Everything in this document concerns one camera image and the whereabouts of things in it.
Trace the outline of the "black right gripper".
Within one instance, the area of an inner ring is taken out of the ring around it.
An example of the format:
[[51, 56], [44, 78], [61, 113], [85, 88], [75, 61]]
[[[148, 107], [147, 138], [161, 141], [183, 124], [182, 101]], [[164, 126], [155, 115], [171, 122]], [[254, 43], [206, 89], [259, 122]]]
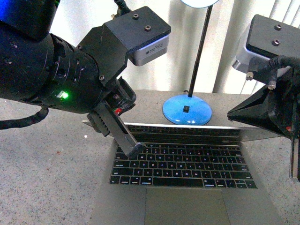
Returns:
[[290, 178], [300, 181], [300, 71], [290, 68], [277, 80], [231, 109], [229, 120], [249, 124], [291, 140]]

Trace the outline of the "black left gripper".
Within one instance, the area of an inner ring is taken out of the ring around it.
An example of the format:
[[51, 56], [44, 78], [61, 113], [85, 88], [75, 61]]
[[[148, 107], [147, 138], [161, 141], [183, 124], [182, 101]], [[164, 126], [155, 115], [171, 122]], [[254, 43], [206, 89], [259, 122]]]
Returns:
[[76, 92], [76, 112], [87, 113], [92, 126], [104, 136], [112, 134], [128, 158], [135, 158], [147, 148], [138, 142], [116, 113], [130, 110], [136, 95], [130, 86], [117, 76], [127, 66], [128, 54], [137, 49], [129, 38], [130, 28], [104, 24], [92, 28], [79, 43], [82, 72]]

